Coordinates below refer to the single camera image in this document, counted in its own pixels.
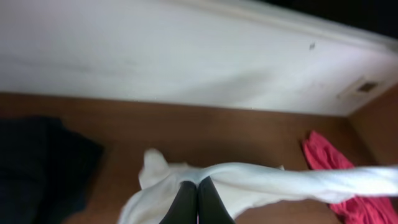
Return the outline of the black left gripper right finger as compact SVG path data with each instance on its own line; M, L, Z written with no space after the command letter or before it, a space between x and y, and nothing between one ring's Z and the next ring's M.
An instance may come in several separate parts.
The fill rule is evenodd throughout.
M203 179L198 186L197 209L199 224L235 224L226 210L211 179Z

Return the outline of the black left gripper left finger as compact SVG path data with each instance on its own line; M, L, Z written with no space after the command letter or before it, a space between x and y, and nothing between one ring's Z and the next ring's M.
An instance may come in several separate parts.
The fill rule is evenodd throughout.
M197 224L197 218L197 187L193 182L182 182L160 224Z

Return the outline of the white t-shirt with robot print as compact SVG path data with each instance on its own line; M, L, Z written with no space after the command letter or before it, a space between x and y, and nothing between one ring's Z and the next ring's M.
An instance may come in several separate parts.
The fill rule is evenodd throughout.
M184 181L198 185L211 177L232 218L250 208L283 200L318 200L328 203L331 194L310 171L291 171L255 164L228 162L205 168L186 163L168 163L156 149L144 153L139 173L141 190L125 204L119 223L158 223L169 210Z

